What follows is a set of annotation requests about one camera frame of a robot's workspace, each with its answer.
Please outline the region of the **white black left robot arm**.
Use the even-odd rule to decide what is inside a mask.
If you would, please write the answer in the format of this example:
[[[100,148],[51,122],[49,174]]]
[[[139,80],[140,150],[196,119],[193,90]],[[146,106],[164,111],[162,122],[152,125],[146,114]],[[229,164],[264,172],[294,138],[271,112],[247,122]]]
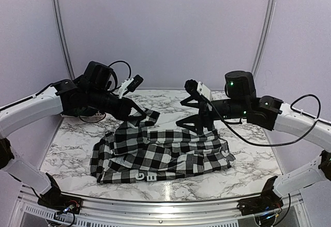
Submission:
[[[144,112],[127,95],[142,82],[129,67],[120,81],[113,66],[89,62],[75,79],[52,79],[22,99],[16,95],[2,99],[1,178],[10,179],[16,188],[29,186],[38,204],[49,208],[76,202],[75,196],[63,195],[55,179],[39,168],[62,114],[90,108],[116,120],[132,120],[134,112]]]

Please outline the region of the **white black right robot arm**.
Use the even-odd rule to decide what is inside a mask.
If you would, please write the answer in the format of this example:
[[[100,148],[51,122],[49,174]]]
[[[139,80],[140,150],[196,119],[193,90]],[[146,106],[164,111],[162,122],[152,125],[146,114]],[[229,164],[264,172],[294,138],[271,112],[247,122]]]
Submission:
[[[258,97],[254,78],[248,71],[231,71],[225,74],[224,92],[226,99],[215,100],[212,91],[202,82],[193,79],[185,82],[189,97],[181,105],[197,108],[198,113],[177,121],[177,125],[197,134],[204,129],[211,130],[214,122],[220,120],[245,143],[262,147],[243,138],[230,124],[232,119],[243,119],[264,130],[286,133],[293,141],[269,144],[269,147],[299,146],[302,142],[312,144],[321,153],[311,161],[286,174],[269,178],[260,195],[241,199],[238,209],[243,214],[262,212],[283,205],[282,199],[293,192],[308,188],[316,183],[330,180],[330,122],[320,118],[321,102],[316,95],[306,94],[295,102],[311,97],[318,103],[318,111],[311,115],[273,96]]]

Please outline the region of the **black white plaid shirt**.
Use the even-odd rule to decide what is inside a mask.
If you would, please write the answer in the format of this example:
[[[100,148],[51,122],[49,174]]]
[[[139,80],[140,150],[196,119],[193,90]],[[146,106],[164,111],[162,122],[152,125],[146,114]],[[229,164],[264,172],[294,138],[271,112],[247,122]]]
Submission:
[[[159,112],[125,121],[93,147],[90,174],[100,184],[132,184],[194,177],[227,170],[236,159],[217,129],[153,130]]]

